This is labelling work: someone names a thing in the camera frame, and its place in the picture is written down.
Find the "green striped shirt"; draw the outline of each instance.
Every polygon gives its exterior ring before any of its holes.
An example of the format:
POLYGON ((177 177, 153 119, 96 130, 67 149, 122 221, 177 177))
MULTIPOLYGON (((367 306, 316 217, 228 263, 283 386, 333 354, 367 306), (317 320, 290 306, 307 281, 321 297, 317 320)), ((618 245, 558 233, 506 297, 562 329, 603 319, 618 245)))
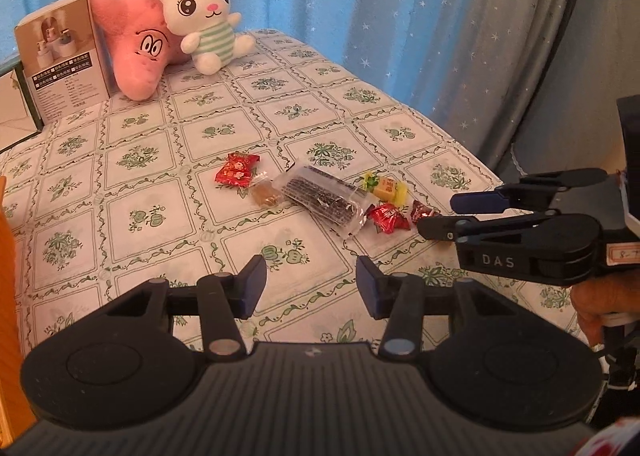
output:
POLYGON ((213 52, 225 65, 233 58, 235 40, 231 25, 226 21, 220 22, 200 32, 200 44, 192 55, 213 52))

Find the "bunny eye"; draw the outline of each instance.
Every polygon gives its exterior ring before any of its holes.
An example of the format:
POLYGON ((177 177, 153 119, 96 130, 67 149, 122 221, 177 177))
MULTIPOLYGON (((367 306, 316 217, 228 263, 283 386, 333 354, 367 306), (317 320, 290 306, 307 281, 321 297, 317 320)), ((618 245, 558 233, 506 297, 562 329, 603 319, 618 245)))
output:
POLYGON ((186 16, 186 17, 192 16, 195 11, 196 11, 195 0, 178 1, 178 12, 180 12, 183 16, 186 16))

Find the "floral bedsheet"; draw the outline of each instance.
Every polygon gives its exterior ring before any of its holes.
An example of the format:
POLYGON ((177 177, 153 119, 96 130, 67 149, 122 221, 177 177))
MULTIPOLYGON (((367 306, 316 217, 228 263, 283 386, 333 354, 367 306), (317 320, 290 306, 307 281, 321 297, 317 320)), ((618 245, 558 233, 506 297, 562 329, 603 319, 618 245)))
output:
MULTIPOLYGON (((257 51, 211 77, 170 69, 156 96, 117 94, 47 126, 0 157, 4 212, 17 242, 15 298, 25 353, 150 277, 194 284, 237 272, 252 255, 268 282, 243 337, 270 341, 379 342, 354 282, 356 256, 386 272, 450 285, 465 273, 452 245, 415 228, 380 233, 368 223, 345 241, 286 202, 259 209, 244 189, 215 183, 229 152, 260 155, 277 174, 304 158, 356 182, 369 170, 402 179, 444 213, 460 191, 499 180, 414 110, 275 30, 254 32, 257 51)), ((578 334, 566 290, 475 275, 526 308, 578 334)), ((175 317, 175 335, 201 349, 197 318, 175 317)), ((447 321, 425 318, 425 347, 447 321)))

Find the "das logo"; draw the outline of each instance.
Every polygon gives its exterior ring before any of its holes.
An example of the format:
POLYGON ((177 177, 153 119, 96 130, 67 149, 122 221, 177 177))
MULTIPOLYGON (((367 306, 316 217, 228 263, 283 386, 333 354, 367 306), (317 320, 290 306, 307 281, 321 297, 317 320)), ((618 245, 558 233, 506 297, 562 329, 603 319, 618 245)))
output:
POLYGON ((489 266, 503 266, 505 268, 515 267, 513 258, 501 258, 500 256, 490 256, 489 254, 482 255, 482 264, 487 264, 489 266))

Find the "metal pin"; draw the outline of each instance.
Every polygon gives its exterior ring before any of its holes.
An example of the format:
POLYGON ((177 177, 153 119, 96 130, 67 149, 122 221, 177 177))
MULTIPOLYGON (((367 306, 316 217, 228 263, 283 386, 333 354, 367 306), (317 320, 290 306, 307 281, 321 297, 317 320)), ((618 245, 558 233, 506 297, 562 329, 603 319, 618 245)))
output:
POLYGON ((209 343, 209 351, 223 357, 233 355, 240 349, 240 343, 233 339, 218 339, 209 343))
POLYGON ((415 350, 415 344, 409 339, 391 339, 385 342, 385 350, 394 355, 409 355, 415 350))

